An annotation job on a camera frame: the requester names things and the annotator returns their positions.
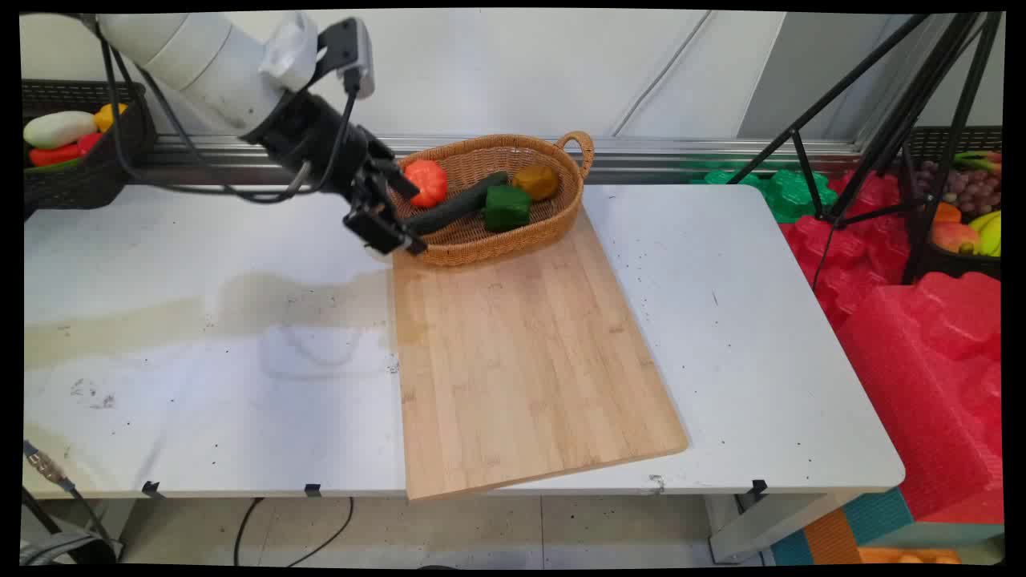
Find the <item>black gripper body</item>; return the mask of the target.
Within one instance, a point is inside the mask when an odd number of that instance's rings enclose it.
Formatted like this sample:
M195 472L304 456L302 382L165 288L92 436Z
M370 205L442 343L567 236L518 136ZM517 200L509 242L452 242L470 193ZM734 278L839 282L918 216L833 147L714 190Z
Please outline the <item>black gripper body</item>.
M343 111L326 99L302 91L285 94L271 114L243 142L259 145L272 161L298 174L305 165L305 182L315 192L340 194L351 200L355 184L395 175L395 154L374 134L349 121L357 101L348 92Z

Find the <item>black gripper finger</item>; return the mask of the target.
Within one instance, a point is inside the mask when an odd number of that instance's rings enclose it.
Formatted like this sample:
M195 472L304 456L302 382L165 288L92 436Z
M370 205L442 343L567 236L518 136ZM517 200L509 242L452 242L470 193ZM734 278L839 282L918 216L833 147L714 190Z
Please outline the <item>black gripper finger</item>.
M387 256L399 249L411 255L426 251L426 242L398 218L388 184L381 180L355 180L349 186L348 202L344 226L374 252Z
M394 159L371 159L374 171L384 176L388 186L404 200L412 200L420 194L420 189L404 176Z

